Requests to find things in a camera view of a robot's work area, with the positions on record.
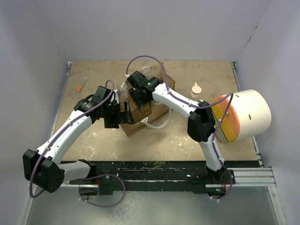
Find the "brown burlap canvas bag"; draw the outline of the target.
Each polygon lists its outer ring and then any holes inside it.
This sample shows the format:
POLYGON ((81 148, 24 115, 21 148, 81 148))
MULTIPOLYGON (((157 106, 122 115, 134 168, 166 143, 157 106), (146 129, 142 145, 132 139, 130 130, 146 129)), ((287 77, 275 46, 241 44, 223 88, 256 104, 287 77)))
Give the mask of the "brown burlap canvas bag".
MULTIPOLYGON (((162 67, 159 64, 156 64, 154 66, 147 66, 139 70, 140 73, 145 75, 148 79, 152 77, 156 77, 160 79, 161 81, 165 82, 165 75, 162 67)), ((168 81, 168 86, 172 89, 175 90, 175 84, 176 81, 173 80, 169 75, 167 76, 167 81, 168 81)), ((125 132, 127 137, 131 137, 138 131, 142 130, 143 128, 147 127, 144 123, 144 121, 148 124, 156 121, 160 117, 166 115, 169 113, 169 107, 162 104, 158 103, 155 101, 151 101, 150 107, 152 113, 148 116, 144 115, 143 112, 141 111, 141 108, 137 108, 135 103, 133 102, 132 98, 129 95, 129 90, 132 88, 132 86, 129 84, 128 81, 124 81, 122 85, 120 86, 119 90, 122 90, 123 94, 119 96, 119 102, 122 104, 121 111, 124 111, 124 101, 129 101, 130 105, 130 110, 134 119, 134 124, 121 124, 120 127, 122 130, 125 132)))

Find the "tan pump lotion bottle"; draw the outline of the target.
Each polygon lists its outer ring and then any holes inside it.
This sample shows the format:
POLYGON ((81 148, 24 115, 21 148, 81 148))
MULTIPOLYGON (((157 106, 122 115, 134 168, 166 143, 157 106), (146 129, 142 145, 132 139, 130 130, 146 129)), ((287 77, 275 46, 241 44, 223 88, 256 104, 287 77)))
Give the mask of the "tan pump lotion bottle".
POLYGON ((193 87, 191 88, 191 97, 198 98, 200 93, 202 92, 202 88, 195 82, 193 87))

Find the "clear amber liquid bottle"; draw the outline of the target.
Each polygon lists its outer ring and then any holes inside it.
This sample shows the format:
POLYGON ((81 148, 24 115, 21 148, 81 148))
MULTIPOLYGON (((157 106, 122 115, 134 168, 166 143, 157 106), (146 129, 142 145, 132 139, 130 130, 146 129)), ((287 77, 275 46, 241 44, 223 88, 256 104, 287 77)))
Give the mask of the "clear amber liquid bottle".
POLYGON ((152 113, 150 104, 147 103, 147 104, 142 105, 141 106, 141 111, 146 116, 150 115, 152 113))

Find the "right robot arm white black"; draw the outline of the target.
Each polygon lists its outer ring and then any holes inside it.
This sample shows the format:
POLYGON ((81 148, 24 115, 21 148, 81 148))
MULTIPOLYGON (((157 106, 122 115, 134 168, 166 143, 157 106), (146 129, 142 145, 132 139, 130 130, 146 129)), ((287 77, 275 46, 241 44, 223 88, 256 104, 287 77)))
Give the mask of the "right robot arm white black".
POLYGON ((188 99, 172 90, 162 80, 156 77, 147 79, 138 71, 127 76, 127 82, 132 86, 128 92, 136 107, 155 100, 176 111, 186 120, 187 134, 199 143, 205 156, 209 180, 220 183, 225 178, 226 167, 216 143, 216 122, 209 104, 188 99))

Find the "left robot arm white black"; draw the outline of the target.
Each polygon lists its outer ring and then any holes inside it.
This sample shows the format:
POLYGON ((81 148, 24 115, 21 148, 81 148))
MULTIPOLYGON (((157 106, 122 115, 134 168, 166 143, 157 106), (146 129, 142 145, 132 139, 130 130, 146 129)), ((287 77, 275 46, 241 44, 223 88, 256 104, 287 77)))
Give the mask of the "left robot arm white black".
POLYGON ((53 193, 67 181, 93 183, 97 177, 95 164, 85 159, 68 164, 61 161, 77 138, 100 118, 104 119, 105 128, 134 123, 129 101, 120 105, 115 91, 99 86, 94 95, 77 102, 67 121, 46 143, 36 150, 26 150, 22 158, 29 187, 37 185, 53 193))

